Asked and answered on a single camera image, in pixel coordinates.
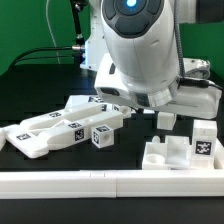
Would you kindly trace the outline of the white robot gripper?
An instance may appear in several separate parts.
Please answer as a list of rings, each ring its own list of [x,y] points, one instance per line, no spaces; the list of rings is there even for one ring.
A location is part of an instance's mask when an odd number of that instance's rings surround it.
[[[129,89],[128,91],[134,103],[131,108],[149,109],[203,119],[213,119],[217,116],[221,98],[221,91],[214,87],[198,88],[181,85],[174,98],[171,98],[169,92],[164,92],[159,99],[150,99],[145,94],[134,95]]]

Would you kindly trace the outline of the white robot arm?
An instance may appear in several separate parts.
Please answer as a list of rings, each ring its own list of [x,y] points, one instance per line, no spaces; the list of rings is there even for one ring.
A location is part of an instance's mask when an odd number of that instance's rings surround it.
[[[221,88],[209,65],[182,55],[179,26],[224,21],[224,0],[70,0],[78,13],[93,7],[95,30],[87,44],[77,35],[94,88],[105,102],[184,116],[217,116]]]

